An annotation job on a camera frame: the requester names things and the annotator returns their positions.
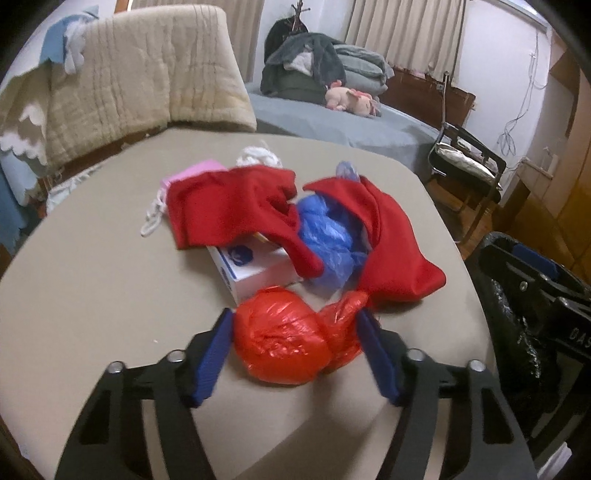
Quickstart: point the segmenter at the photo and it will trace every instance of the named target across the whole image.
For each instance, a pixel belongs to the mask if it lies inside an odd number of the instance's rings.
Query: metal screw
[[[425,354],[422,350],[419,350],[418,348],[411,348],[407,352],[407,357],[409,357],[411,360],[415,360],[416,362],[422,362],[423,360],[425,360]]]
[[[486,370],[486,365],[483,364],[480,360],[470,360],[468,363],[468,367],[475,372],[483,372]]]
[[[125,365],[123,364],[123,362],[111,362],[107,367],[107,371],[110,374],[120,374],[124,368]]]
[[[182,362],[183,360],[185,360],[186,358],[186,354],[183,350],[173,350],[172,352],[170,352],[167,356],[166,356],[166,360],[168,360],[171,363],[178,363],[178,362]]]

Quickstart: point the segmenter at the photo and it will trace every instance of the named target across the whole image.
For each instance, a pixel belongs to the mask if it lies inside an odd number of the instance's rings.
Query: cardboard box
[[[207,249],[236,304],[261,288],[287,286],[302,280],[286,251],[262,235],[251,235],[226,247]]]

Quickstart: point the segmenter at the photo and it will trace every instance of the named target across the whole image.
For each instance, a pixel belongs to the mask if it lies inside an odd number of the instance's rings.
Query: stuffed animal
[[[368,93],[341,86],[340,80],[333,82],[324,96],[326,108],[359,116],[376,115],[376,101]]]

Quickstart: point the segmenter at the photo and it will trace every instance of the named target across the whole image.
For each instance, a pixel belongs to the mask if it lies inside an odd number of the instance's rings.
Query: orange-red plastic bag
[[[357,337],[355,314],[367,305],[368,295],[362,291],[348,291],[336,303],[318,312],[320,329],[333,354],[327,371],[337,370],[361,353]]]
[[[318,314],[280,287],[261,290],[238,307],[234,346],[253,377],[280,384],[314,380],[333,358]]]
[[[316,313],[295,293],[266,288],[236,310],[234,346],[253,377],[304,384],[359,355],[355,314],[367,302],[366,293],[350,291]]]

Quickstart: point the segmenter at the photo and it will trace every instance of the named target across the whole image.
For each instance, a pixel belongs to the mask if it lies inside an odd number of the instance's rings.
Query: gray bed sheet
[[[260,133],[348,145],[397,160],[423,181],[430,175],[427,155],[437,130],[406,113],[382,105],[381,117],[363,118],[312,103],[266,97],[253,83],[246,89]]]

